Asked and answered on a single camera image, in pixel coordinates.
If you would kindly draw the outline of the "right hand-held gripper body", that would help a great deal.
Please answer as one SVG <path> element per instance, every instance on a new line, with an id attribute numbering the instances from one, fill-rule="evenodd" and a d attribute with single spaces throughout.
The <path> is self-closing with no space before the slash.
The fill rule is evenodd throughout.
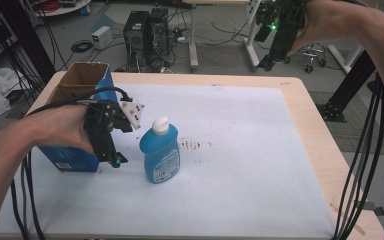
<path id="1" fill-rule="evenodd" d="M 272 50 L 290 50 L 304 25 L 304 0 L 265 0 L 256 14 L 256 23 L 260 29 L 254 40 L 264 42 L 272 31 Z"/>

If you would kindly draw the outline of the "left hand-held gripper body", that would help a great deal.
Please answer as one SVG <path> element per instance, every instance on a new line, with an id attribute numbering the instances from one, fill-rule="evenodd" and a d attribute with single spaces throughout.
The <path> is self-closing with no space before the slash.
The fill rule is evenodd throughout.
<path id="1" fill-rule="evenodd" d="M 144 105 L 129 101 L 116 103 L 111 100 L 91 100 L 88 104 L 84 128 L 87 131 L 93 147 L 93 134 L 95 132 L 114 129 L 129 133 L 141 127 L 141 115 Z"/>

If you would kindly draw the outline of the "blue detergent bottle white cap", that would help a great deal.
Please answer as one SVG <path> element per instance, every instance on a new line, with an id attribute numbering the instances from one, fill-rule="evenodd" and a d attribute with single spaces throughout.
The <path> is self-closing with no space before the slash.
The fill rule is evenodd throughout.
<path id="1" fill-rule="evenodd" d="M 144 170 L 149 182 L 159 184 L 172 178 L 180 169 L 178 130 L 167 117 L 156 119 L 140 140 L 144 153 Z"/>

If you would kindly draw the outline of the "blue cardboard box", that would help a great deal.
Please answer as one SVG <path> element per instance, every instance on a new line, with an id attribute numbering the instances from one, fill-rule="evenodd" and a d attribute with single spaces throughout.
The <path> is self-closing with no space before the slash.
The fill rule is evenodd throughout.
<path id="1" fill-rule="evenodd" d="M 35 106 L 77 96 L 103 87 L 113 87 L 106 63 L 73 63 L 59 80 L 51 79 L 35 101 Z M 39 150 L 62 172 L 96 172 L 99 160 L 92 154 L 73 147 L 39 146 Z"/>

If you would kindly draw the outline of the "person's right hand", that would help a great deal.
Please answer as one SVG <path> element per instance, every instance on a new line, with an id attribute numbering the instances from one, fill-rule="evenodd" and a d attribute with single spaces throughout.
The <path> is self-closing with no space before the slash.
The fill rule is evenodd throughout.
<path id="1" fill-rule="evenodd" d="M 304 27 L 297 35 L 288 56 L 304 45 L 352 38 L 352 20 L 358 5 L 338 0 L 308 0 Z"/>

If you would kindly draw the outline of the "person's left hand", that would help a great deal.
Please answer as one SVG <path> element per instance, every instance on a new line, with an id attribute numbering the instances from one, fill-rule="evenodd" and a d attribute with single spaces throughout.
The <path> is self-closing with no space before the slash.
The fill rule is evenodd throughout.
<path id="1" fill-rule="evenodd" d="M 22 120 L 34 146 L 75 147 L 93 154 L 84 130 L 86 107 L 66 105 L 35 113 Z"/>

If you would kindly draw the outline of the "white desk leg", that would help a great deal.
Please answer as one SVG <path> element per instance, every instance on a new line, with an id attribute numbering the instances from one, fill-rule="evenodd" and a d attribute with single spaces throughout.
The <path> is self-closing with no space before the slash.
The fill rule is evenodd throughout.
<path id="1" fill-rule="evenodd" d="M 249 57 L 252 70 L 256 70 L 259 64 L 259 59 L 254 49 L 254 38 L 257 33 L 258 25 L 256 23 L 256 14 L 262 0 L 249 0 L 248 1 L 248 21 L 250 30 L 248 35 L 243 39 L 245 51 Z"/>
<path id="2" fill-rule="evenodd" d="M 190 21 L 190 36 L 189 36 L 189 59 L 190 68 L 195 70 L 199 66 L 195 31 L 196 31 L 196 2 L 194 0 L 187 0 L 187 3 L 191 6 L 191 21 Z"/>

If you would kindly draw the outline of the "office chair wheel base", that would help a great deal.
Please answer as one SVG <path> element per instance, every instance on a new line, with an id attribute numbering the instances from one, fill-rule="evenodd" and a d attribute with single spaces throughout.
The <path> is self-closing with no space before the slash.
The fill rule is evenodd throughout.
<path id="1" fill-rule="evenodd" d="M 299 50 L 299 52 L 309 58 L 309 63 L 305 66 L 306 73 L 311 73 L 314 70 L 314 63 L 317 63 L 319 67 L 325 67 L 327 64 L 326 47 L 321 43 L 305 45 Z"/>

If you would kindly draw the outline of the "small white box device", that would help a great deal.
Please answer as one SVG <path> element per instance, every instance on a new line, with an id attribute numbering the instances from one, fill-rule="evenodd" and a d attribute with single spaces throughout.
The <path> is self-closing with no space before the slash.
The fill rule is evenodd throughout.
<path id="1" fill-rule="evenodd" d="M 104 49 L 113 41 L 111 28 L 102 26 L 92 34 L 92 39 L 97 49 Z"/>

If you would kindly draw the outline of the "black computer tower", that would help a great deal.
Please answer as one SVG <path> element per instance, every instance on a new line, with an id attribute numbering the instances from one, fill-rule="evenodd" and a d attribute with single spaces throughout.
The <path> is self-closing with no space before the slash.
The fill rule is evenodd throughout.
<path id="1" fill-rule="evenodd" d="M 170 64 L 167 60 L 171 51 L 168 9 L 153 8 L 149 16 L 151 57 L 149 67 L 152 70 L 160 71 L 163 67 Z"/>
<path id="2" fill-rule="evenodd" d="M 151 55 L 148 17 L 148 11 L 132 11 L 123 29 L 128 64 L 138 70 L 147 66 Z"/>

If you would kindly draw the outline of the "white table mat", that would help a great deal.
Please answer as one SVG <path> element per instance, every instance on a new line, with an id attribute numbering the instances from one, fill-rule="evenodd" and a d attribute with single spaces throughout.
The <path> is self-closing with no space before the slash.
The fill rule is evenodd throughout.
<path id="1" fill-rule="evenodd" d="M 332 237 L 334 220 L 280 90 L 129 84 L 126 92 L 143 105 L 144 128 L 161 116 L 177 127 L 178 173 L 147 180 L 141 131 L 115 131 L 126 162 L 95 173 L 59 172 L 34 150 L 35 201 L 6 197 L 0 238 L 18 234 L 17 215 L 47 238 Z"/>

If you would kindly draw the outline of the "dark floor mat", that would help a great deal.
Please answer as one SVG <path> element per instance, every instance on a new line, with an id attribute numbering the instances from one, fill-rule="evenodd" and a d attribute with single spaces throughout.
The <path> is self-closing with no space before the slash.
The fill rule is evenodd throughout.
<path id="1" fill-rule="evenodd" d="M 333 95 L 331 92 L 316 92 L 309 93 L 316 105 L 327 103 Z M 343 117 L 340 120 L 327 121 L 325 124 L 333 136 L 336 144 L 341 152 L 355 152 L 358 146 L 361 132 L 367 116 L 368 107 L 362 101 L 359 95 L 356 95 L 343 111 Z M 374 154 L 376 140 L 378 137 L 379 124 L 375 120 L 373 139 L 371 143 L 370 153 Z M 382 143 L 381 154 L 384 155 L 384 140 Z"/>

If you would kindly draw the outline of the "black aluminium frame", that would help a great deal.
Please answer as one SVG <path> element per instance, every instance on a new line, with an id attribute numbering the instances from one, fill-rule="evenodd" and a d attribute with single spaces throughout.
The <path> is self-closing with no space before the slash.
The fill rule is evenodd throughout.
<path id="1" fill-rule="evenodd" d="M 344 110 L 374 71 L 373 61 L 368 53 L 363 51 L 332 97 L 325 104 L 317 104 L 322 119 L 329 122 L 345 122 Z"/>

